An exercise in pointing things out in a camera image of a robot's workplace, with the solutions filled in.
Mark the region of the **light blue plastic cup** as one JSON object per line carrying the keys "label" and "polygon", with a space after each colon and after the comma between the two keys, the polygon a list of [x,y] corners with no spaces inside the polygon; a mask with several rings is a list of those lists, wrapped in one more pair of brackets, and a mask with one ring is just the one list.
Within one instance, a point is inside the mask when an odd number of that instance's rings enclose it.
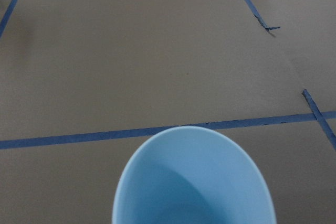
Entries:
{"label": "light blue plastic cup", "polygon": [[267,184],[228,137],[180,126],[145,141],[115,192],[113,223],[276,223]]}

